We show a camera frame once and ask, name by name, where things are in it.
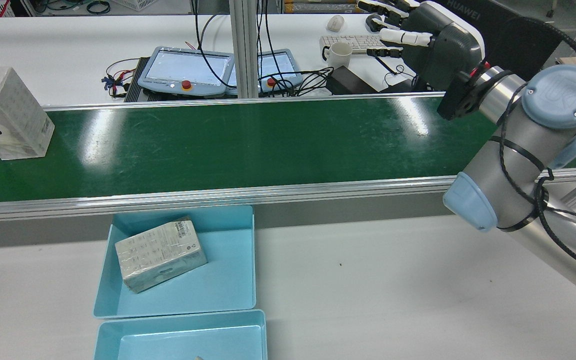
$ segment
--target white box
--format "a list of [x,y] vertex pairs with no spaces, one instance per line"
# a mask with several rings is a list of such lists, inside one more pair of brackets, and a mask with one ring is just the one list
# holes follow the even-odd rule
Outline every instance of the white box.
[[123,282],[135,293],[208,262],[188,217],[117,241],[114,248]]
[[0,159],[41,158],[55,125],[11,67],[0,67]]

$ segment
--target white table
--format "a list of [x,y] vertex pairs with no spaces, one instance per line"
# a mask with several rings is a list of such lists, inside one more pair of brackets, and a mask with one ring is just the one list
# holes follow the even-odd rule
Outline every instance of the white table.
[[[110,219],[40,232],[75,240],[98,221]],[[0,248],[0,360],[92,358],[102,238]],[[576,359],[576,288],[502,232],[450,215],[259,228],[255,239],[269,360]]]
[[[365,14],[345,14],[338,34],[368,34]],[[319,38],[328,14],[268,16],[272,47],[292,51],[302,70],[321,69]],[[208,16],[201,16],[199,29]],[[270,50],[264,35],[262,48]],[[77,16],[0,18],[0,66],[12,66],[41,105],[71,106],[121,102],[104,91],[106,67],[121,59],[149,57],[157,46],[186,48],[196,44],[194,16]],[[232,52],[230,16],[215,18],[205,33],[205,50]],[[394,68],[400,59],[386,59]],[[125,63],[130,69],[135,62]],[[371,57],[353,55],[350,70],[378,91],[386,88],[386,69]],[[388,76],[396,84],[404,79]]]

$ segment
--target barcode label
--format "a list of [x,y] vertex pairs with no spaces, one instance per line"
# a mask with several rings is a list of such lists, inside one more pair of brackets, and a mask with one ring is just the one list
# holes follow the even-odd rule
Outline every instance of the barcode label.
[[176,232],[180,238],[186,237],[190,233],[185,221],[178,221],[178,223],[174,224],[174,227],[176,227]]

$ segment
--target light blue bin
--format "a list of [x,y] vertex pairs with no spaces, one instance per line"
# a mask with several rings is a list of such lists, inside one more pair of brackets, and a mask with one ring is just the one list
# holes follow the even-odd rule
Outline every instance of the light blue bin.
[[[184,216],[192,219],[208,264],[135,294],[122,280],[115,243]],[[244,205],[114,215],[94,317],[116,319],[254,308],[254,228],[253,209]]]
[[262,310],[140,317],[99,326],[95,360],[267,360]]

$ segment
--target red wire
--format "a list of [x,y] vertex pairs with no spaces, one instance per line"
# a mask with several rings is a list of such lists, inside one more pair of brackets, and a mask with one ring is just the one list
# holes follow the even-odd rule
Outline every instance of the red wire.
[[1,9],[0,18],[4,17],[4,14],[6,13],[6,9],[8,8],[9,4],[10,4],[10,0],[7,0],[6,3],[4,4],[4,8]]

